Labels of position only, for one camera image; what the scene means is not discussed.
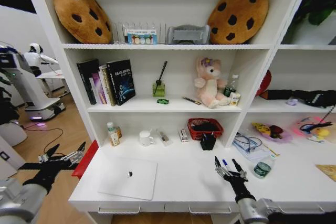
book spine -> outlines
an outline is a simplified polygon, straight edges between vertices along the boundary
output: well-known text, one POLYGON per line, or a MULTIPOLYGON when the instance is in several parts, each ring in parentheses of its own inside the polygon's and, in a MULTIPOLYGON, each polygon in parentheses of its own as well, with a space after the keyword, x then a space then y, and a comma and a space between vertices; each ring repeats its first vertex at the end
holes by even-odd
POLYGON ((103 72, 102 72, 101 68, 99 68, 98 75, 99 75, 99 79, 100 79, 100 82, 101 82, 101 87, 103 88, 103 93, 104 93, 104 97, 105 97, 105 100, 106 100, 106 104, 111 104, 110 97, 109 97, 109 94, 107 93, 107 87, 106 87, 105 79, 104 79, 103 72))
POLYGON ((89 81, 90 81, 91 88, 92 88, 93 95, 94 95, 94 98, 95 98, 96 102, 98 102, 99 104, 101 104, 101 101, 100 101, 100 99, 99 99, 98 93, 97 93, 97 91, 96 91, 96 89, 95 89, 95 85, 94 85, 94 82, 93 82, 93 78, 90 77, 90 78, 89 78, 89 81))
POLYGON ((98 73, 92 73, 92 78, 93 78, 94 88, 95 88, 95 90, 98 94, 98 97, 99 97, 99 101, 101 102, 101 104, 106 104, 106 98, 105 98, 105 95, 104 95, 103 87, 101 85, 99 74, 98 73))
POLYGON ((114 92, 114 96, 115 96, 115 99, 116 99, 116 101, 117 101, 117 105, 120 106, 122 103, 121 103, 120 100, 119 100, 118 89, 117 89, 117 87, 116 87, 116 85, 115 85, 115 81, 114 81, 114 79, 113 79, 113 74, 112 74, 113 70, 112 70, 112 68, 111 68, 111 65, 109 65, 109 64, 107 64, 107 71, 108 71, 108 74, 109 74, 109 78, 110 78, 110 80, 111 80, 111 82, 112 82, 112 90, 113 90, 113 92, 114 92))
POLYGON ((110 84, 110 81, 109 81, 107 68, 103 68, 102 73, 103 73, 104 82, 105 82, 105 85, 106 85, 106 88, 107 88, 107 93, 108 93, 108 96, 109 96, 109 99, 110 99, 110 103, 111 103, 112 106, 115 106, 116 99, 114 97, 114 93, 112 92, 112 87, 111 87, 112 85, 110 84))
POLYGON ((80 68, 78 68, 78 69, 79 69, 79 72, 80 72, 80 76, 82 78, 82 82, 84 84, 86 94, 88 95, 90 104, 95 105, 97 102, 96 102, 96 100, 93 96, 93 91, 92 91, 92 88, 91 88, 91 84, 90 84, 88 78, 85 78, 84 74, 81 73, 80 68))

black book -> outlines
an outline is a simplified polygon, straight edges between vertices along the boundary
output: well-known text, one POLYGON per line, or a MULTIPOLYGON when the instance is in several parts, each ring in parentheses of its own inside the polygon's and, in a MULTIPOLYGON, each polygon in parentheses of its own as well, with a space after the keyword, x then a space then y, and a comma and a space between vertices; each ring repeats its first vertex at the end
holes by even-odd
POLYGON ((97 101, 93 93, 92 85, 90 83, 90 78, 92 77, 92 73, 97 73, 99 70, 98 59, 92 59, 92 60, 87 60, 87 61, 77 63, 77 68, 82 78, 86 93, 88 94, 90 103, 94 105, 97 103, 97 101))
POLYGON ((112 61, 107 62, 106 66, 117 105, 122 105, 135 96, 131 62, 130 60, 112 61))

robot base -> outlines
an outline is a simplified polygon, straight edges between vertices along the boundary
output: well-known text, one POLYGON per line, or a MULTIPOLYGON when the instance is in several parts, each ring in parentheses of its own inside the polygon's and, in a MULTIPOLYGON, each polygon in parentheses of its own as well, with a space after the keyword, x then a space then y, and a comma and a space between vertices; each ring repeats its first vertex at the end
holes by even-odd
POLYGON ((52 119, 63 110, 65 110, 65 106, 59 98, 50 98, 50 103, 46 104, 44 108, 28 106, 25 109, 31 121, 46 121, 52 119))

bottle cap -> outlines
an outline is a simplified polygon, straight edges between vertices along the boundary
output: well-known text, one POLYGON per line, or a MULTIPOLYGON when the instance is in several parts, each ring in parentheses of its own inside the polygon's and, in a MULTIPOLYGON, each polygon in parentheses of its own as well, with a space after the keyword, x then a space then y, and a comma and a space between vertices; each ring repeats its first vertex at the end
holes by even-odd
POLYGON ((107 123, 107 128, 113 128, 113 127, 114 127, 113 122, 108 122, 107 123))

white mug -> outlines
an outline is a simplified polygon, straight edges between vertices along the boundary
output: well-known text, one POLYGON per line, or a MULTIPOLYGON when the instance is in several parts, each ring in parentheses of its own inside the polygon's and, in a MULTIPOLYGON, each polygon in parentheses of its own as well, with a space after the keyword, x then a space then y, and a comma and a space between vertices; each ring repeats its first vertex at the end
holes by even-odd
POLYGON ((151 131, 141 131, 139 133, 139 142, 142 146, 154 144, 154 138, 151 136, 151 131))

